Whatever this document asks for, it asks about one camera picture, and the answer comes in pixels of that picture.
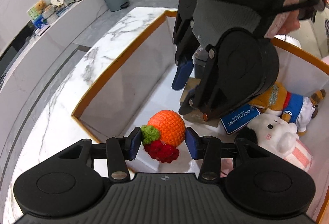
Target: small stuffed toy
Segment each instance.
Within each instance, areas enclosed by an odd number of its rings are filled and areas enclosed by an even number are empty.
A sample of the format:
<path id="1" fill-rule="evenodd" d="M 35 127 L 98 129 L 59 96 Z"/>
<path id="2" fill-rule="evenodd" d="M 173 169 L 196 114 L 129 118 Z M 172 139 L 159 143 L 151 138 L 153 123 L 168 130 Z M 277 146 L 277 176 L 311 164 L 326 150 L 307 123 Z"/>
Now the small stuffed toy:
<path id="1" fill-rule="evenodd" d="M 241 129 L 237 137 L 250 140 L 307 172 L 312 164 L 312 155 L 296 132 L 294 123 L 287 123 L 272 114 L 260 114 Z"/>
<path id="2" fill-rule="evenodd" d="M 43 10 L 47 7 L 47 3 L 44 0 L 40 0 L 34 7 L 39 14 L 42 14 Z"/>
<path id="3" fill-rule="evenodd" d="M 297 134 L 302 136 L 306 133 L 306 126 L 318 113 L 318 104 L 325 97 L 326 92 L 321 89 L 311 95 L 304 97 L 290 93 L 279 82 L 249 102 L 267 114 L 280 116 L 288 123 L 295 123 Z"/>
<path id="4" fill-rule="evenodd" d="M 162 163 L 177 160 L 179 150 L 176 148 L 185 139 L 185 123 L 174 111 L 160 111 L 141 128 L 145 151 Z"/>

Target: ribbed black surface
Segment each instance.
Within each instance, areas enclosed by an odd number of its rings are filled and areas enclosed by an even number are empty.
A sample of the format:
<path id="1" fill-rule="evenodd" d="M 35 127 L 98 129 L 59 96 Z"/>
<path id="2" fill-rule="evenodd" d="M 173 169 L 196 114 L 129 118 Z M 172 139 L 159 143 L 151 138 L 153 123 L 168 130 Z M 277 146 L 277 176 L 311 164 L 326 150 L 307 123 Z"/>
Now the ribbed black surface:
<path id="1" fill-rule="evenodd" d="M 196 180 L 194 174 L 137 174 L 113 185 L 94 208 L 65 219 L 23 216 L 18 224 L 311 224 L 305 215 L 289 220 L 249 216 L 226 200 L 219 187 Z"/>

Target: brown square block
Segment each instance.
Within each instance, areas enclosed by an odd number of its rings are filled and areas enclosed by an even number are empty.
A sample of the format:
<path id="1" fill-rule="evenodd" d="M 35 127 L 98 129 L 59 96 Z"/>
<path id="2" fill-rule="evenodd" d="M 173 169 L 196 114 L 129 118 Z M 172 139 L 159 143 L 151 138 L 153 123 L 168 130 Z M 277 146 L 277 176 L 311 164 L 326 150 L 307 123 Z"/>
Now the brown square block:
<path id="1" fill-rule="evenodd" d="M 188 92 L 199 84 L 200 84 L 200 79 L 196 79 L 196 78 L 188 79 L 186 86 L 184 88 L 183 94 L 181 96 L 181 99 L 179 101 L 181 105 L 182 105 L 183 101 L 185 100 L 185 97 L 187 96 Z M 183 118 L 190 122 L 206 124 L 206 125 L 210 125 L 211 127 L 215 127 L 215 128 L 218 127 L 218 124 L 219 124 L 219 119 L 212 119 L 208 122 L 205 122 L 203 120 L 203 113 L 199 109 L 193 110 L 189 114 L 184 115 Z"/>

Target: crochet orange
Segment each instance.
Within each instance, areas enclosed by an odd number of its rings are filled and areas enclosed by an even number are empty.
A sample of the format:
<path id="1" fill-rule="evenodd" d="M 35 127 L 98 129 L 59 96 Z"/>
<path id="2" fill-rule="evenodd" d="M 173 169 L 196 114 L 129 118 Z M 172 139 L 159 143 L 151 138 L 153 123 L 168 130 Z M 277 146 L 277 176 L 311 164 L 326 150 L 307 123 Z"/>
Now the crochet orange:
<path id="1" fill-rule="evenodd" d="M 185 139 L 185 123 L 174 111 L 158 112 L 151 117 L 147 125 L 152 125 L 160 131 L 160 140 L 165 144 L 177 147 Z"/>

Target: plush dog's black ear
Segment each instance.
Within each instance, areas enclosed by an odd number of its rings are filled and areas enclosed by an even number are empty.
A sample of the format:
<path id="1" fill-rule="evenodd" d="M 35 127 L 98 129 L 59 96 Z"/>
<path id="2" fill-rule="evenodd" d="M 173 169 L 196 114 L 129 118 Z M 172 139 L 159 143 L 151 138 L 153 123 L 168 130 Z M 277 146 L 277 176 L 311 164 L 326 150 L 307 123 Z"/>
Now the plush dog's black ear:
<path id="1" fill-rule="evenodd" d="M 255 144 L 258 144 L 256 132 L 248 127 L 244 127 L 239 130 L 235 139 L 237 138 L 244 138 Z"/>

